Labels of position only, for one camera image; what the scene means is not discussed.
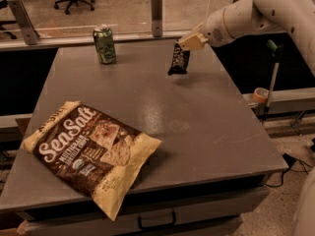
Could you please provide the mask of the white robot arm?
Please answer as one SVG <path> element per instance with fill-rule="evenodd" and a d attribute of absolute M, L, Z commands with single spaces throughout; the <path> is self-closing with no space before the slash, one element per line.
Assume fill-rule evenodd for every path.
<path fill-rule="evenodd" d="M 315 75 L 315 4 L 312 0 L 239 0 L 212 12 L 178 40 L 184 51 L 220 47 L 244 35 L 286 32 Z"/>

